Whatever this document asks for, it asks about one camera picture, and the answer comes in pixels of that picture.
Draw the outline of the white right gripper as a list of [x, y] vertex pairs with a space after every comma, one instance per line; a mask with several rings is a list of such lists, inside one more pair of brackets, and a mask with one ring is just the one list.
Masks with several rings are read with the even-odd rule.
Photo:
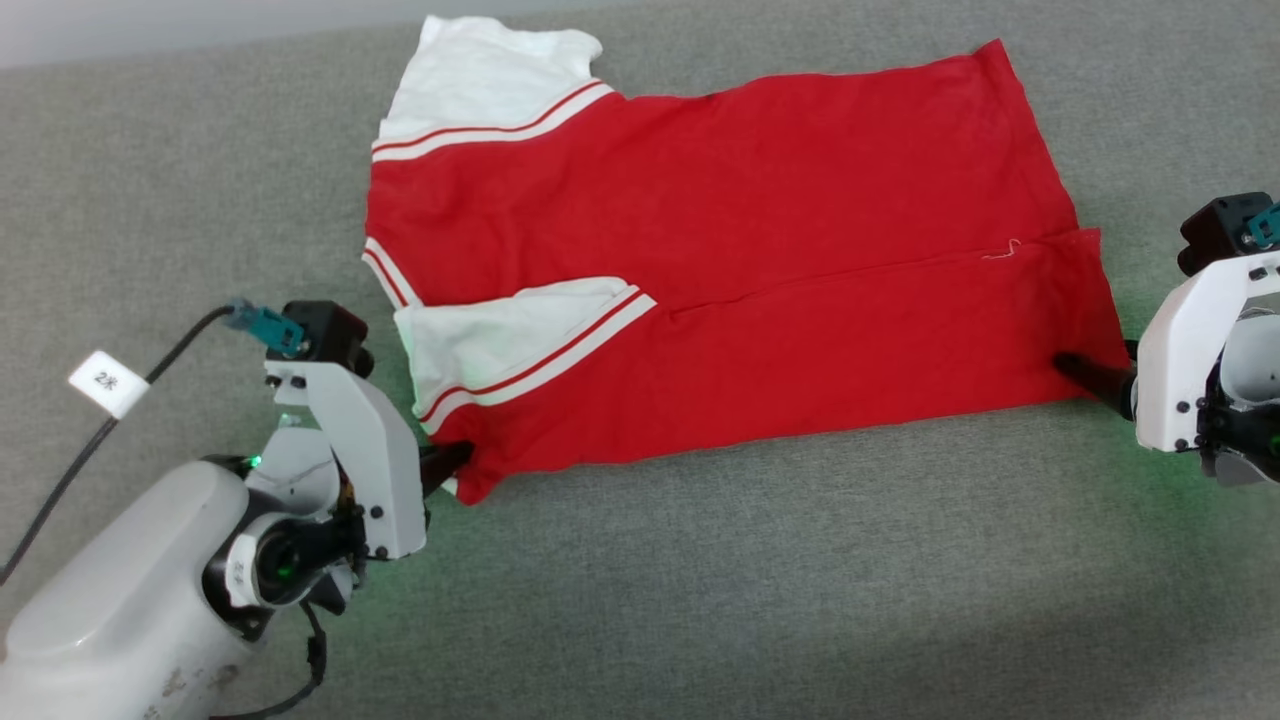
[[1140, 446], [1189, 450], [1212, 374], [1248, 409], [1280, 402], [1280, 318], [1244, 316], [1267, 296], [1280, 296], [1280, 252], [1219, 260], [1164, 300], [1140, 337], [1137, 366], [1080, 354], [1056, 354], [1053, 366], [1123, 419], [1135, 419]]

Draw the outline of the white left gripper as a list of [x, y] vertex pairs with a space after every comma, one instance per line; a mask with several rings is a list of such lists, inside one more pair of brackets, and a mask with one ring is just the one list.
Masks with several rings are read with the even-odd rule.
[[266, 360], [282, 383], [275, 402], [310, 410], [337, 465], [366, 510], [371, 551], [393, 561], [426, 544], [424, 498], [434, 495], [474, 455], [470, 442], [425, 445], [394, 404], [374, 384], [334, 363]]

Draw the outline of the red and white shirt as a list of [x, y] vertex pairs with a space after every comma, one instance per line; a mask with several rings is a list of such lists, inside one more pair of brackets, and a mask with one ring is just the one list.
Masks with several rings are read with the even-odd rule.
[[1128, 361], [1005, 44], [628, 96], [602, 42], [424, 23], [371, 146], [364, 260], [413, 415], [503, 480], [1075, 398]]

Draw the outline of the grey fabric sofa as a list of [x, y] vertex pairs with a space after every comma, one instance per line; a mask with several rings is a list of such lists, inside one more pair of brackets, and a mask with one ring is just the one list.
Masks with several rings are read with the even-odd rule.
[[[1280, 0], [681, 0], [512, 17], [628, 95], [1001, 38], [1126, 332], [1215, 196], [1280, 197]], [[358, 258], [421, 19], [0, 70], [0, 559], [104, 415], [233, 297], [334, 299], [413, 397]], [[438, 495], [289, 720], [1280, 720], [1280, 488], [1075, 401]]]

